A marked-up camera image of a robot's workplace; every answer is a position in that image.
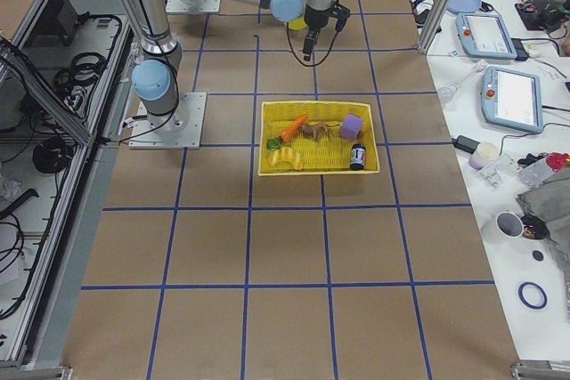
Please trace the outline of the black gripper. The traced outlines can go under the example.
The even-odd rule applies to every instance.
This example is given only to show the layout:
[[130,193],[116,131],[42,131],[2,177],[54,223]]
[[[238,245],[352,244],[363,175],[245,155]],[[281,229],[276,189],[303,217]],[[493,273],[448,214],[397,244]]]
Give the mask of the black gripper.
[[321,30],[327,26],[329,19],[336,15],[336,7],[331,6],[325,10],[317,10],[308,5],[305,8],[305,24],[308,26],[308,33],[303,44],[303,60],[308,62],[312,59],[314,52],[314,40],[318,39]]

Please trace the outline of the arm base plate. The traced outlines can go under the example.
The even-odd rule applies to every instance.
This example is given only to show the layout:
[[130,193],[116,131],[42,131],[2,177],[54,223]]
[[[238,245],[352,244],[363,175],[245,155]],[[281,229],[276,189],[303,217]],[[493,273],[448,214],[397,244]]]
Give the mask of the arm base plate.
[[134,150],[198,149],[206,104],[206,93],[182,93],[172,117],[150,116],[134,123],[134,138],[127,141],[129,147]]
[[219,13],[221,0],[167,0],[166,11],[171,15],[200,15]]

